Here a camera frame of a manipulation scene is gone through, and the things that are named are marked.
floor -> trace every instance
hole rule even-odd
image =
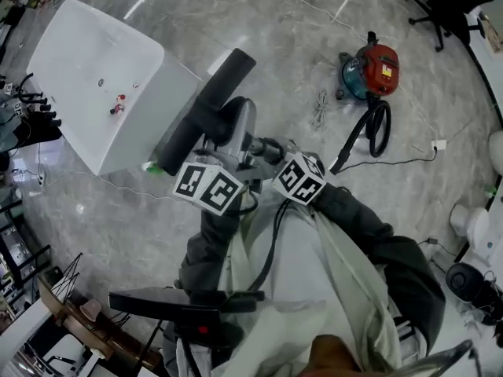
[[[82,0],[122,19],[137,0]],[[392,111],[390,145],[380,160],[431,158],[431,141],[447,149],[432,163],[363,166],[328,181],[347,186],[398,234],[418,242],[435,237],[449,251],[464,241],[449,226],[452,206],[462,199],[485,205],[484,187],[496,181],[486,142],[500,128],[489,95],[465,48],[455,38],[434,50],[430,24],[411,27],[407,18],[423,13],[404,0],[306,0],[338,13],[326,14],[294,0],[147,0],[125,22],[160,42],[202,79],[208,69],[239,47],[257,60],[239,88],[258,108],[258,136],[294,138],[307,151],[333,161],[364,108],[333,97],[338,53],[362,46],[358,35],[377,33],[400,58],[401,89],[387,100]],[[28,10],[9,41],[0,73],[23,77],[28,61],[60,1]],[[310,128],[317,93],[329,92],[325,127]],[[51,244],[56,263],[67,265],[78,253],[79,289],[107,302],[112,290],[166,286],[177,276],[186,241],[198,232],[199,211],[171,199],[153,199],[117,189],[89,170],[64,139],[20,149],[15,167],[47,173],[40,188],[33,177],[18,180],[27,218],[39,239]],[[348,165],[371,160],[360,141]],[[167,196],[173,179],[140,168],[105,176],[116,185]],[[421,247],[431,256],[439,247]],[[146,339],[150,320],[127,325]]]

black handle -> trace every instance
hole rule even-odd
[[[231,127],[216,114],[256,62],[239,49],[223,62],[197,96],[189,114],[174,131],[158,160],[158,165],[175,176],[203,134],[218,144],[232,134]]]

skin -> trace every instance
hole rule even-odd
[[[313,341],[309,364],[298,377],[380,377],[382,373],[364,373],[343,341],[334,335],[320,335]]]

vacuum cleaner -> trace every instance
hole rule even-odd
[[[339,152],[336,160],[330,166],[330,172],[337,174],[351,153],[358,135],[365,127],[365,135],[369,139],[370,155],[381,156],[387,147],[391,134],[391,108],[381,100],[382,97],[394,93],[398,87],[400,65],[398,54],[390,47],[380,45],[375,32],[369,32],[367,45],[362,47],[354,57],[349,53],[340,53],[341,71],[339,86],[336,88],[336,99],[353,99],[366,101],[368,111],[358,121],[346,144]],[[376,147],[376,136],[383,121],[384,135]]]

person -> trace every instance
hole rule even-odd
[[[284,199],[267,189],[247,216],[235,212],[241,198],[221,217],[203,211],[175,286],[246,290],[263,269]],[[384,375],[428,355],[446,302],[417,243],[329,184],[308,207],[287,206],[260,290],[266,301],[257,311],[232,318],[244,330],[232,353],[191,345],[202,376]],[[163,336],[169,374],[193,375],[172,324]]]

